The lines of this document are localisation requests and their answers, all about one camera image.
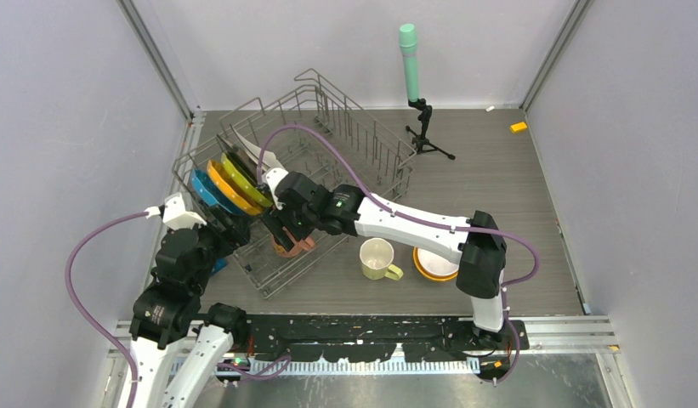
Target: dish rack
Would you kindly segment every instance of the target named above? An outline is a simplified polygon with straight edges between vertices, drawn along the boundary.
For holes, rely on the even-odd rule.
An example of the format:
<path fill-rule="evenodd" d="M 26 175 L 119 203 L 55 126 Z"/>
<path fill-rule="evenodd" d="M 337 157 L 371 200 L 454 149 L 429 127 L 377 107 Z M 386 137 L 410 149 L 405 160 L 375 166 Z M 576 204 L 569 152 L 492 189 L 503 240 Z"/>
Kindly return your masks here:
<path fill-rule="evenodd" d="M 173 175 L 180 182 L 181 189 L 190 193 L 195 202 L 200 202 L 190 187 L 190 171 L 194 167 L 205 169 L 209 159 L 221 157 L 217 138 L 241 146 L 236 137 L 239 133 L 261 146 L 275 128 L 296 123 L 322 133 L 369 190 L 392 201 L 404 196 L 416 155 L 412 146 L 318 71 L 308 69 L 293 80 L 298 86 L 270 104 L 254 98 L 221 116 L 221 132 L 174 163 Z M 320 142 L 302 131 L 283 132 L 271 141 L 268 150 L 276 154 L 286 170 L 304 173 L 329 190 L 339 184 L 355 184 L 342 164 Z M 282 258 L 275 253 L 271 234 L 258 218 L 252 221 L 250 231 L 250 243 L 236 250 L 232 257 L 261 296 L 267 299 L 306 273 L 348 238 L 347 235 L 329 235 L 315 230 L 311 234 L 316 243 L 312 251 L 302 252 L 295 258 Z"/>

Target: black tripod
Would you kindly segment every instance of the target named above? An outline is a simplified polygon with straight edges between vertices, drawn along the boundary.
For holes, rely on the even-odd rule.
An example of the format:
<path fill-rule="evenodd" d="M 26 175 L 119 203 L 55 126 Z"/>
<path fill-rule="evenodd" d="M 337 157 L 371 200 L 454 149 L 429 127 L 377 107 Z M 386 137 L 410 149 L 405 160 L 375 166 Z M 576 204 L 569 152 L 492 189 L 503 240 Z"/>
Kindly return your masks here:
<path fill-rule="evenodd" d="M 418 155 L 423 153 L 431 153 L 432 151 L 438 151 L 446 155 L 449 160 L 454 160 L 457 157 L 449 153 L 446 150 L 441 149 L 436 144 L 431 143 L 426 139 L 426 131 L 428 130 L 428 121 L 431 119 L 431 114 L 434 108 L 431 105 L 426 105 L 426 99 L 417 99 L 416 102 L 409 101 L 409 106 L 421 111 L 418 116 L 418 120 L 421 122 L 421 134 L 417 134 L 409 125 L 406 125 L 406 131 L 413 134 L 414 137 L 411 139 L 411 143 L 416 146 L 416 151 Z"/>

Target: wood grain surface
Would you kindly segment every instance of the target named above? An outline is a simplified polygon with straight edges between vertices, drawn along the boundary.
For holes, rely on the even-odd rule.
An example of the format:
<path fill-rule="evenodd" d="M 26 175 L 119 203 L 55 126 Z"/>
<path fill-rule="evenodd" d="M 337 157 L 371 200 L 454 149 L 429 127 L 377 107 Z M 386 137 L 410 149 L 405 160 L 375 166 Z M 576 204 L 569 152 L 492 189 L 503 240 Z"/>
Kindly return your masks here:
<path fill-rule="evenodd" d="M 419 128 L 414 110 L 372 110 L 379 121 L 401 137 L 406 124 Z M 210 112 L 202 139 L 220 132 Z M 501 230 L 531 241 L 542 256 L 539 274 L 512 286 L 512 315 L 581 315 L 574 282 L 555 224 L 547 186 L 528 132 L 511 133 L 524 120 L 521 110 L 435 110 L 428 136 L 457 156 L 455 161 L 433 152 L 414 160 L 409 193 L 401 204 L 448 215 L 470 217 L 474 210 L 493 215 Z M 453 281 L 439 283 L 419 274 L 412 248 L 394 243 L 394 263 L 404 277 L 368 280 L 360 271 L 359 246 L 365 238 L 349 238 L 289 287 L 264 300 L 237 263 L 214 276 L 201 303 L 232 304 L 249 313 L 470 315 L 471 304 Z M 531 255 L 508 243 L 506 278 L 531 269 Z"/>

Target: mint green microphone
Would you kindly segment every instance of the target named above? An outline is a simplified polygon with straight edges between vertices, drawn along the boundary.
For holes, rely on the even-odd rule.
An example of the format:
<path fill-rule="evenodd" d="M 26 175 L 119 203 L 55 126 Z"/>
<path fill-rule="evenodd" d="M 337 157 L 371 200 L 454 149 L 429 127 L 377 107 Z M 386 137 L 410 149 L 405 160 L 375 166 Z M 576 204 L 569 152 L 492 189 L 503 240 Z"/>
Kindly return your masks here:
<path fill-rule="evenodd" d="M 406 95 L 409 102 L 418 100 L 418 63 L 416 52 L 418 49 L 418 36 L 413 24 L 404 24 L 399 27 L 399 47 L 404 57 L 404 76 L 406 77 Z"/>

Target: yellow block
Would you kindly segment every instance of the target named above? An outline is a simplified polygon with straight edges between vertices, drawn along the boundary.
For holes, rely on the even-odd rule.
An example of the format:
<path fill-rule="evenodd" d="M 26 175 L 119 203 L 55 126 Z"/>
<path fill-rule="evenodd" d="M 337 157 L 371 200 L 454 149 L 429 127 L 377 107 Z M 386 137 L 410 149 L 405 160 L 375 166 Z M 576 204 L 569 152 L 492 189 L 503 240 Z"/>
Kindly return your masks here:
<path fill-rule="evenodd" d="M 515 123 L 510 127 L 511 133 L 519 133 L 521 131 L 526 130 L 527 128 L 528 126 L 526 126 L 526 122 Z"/>

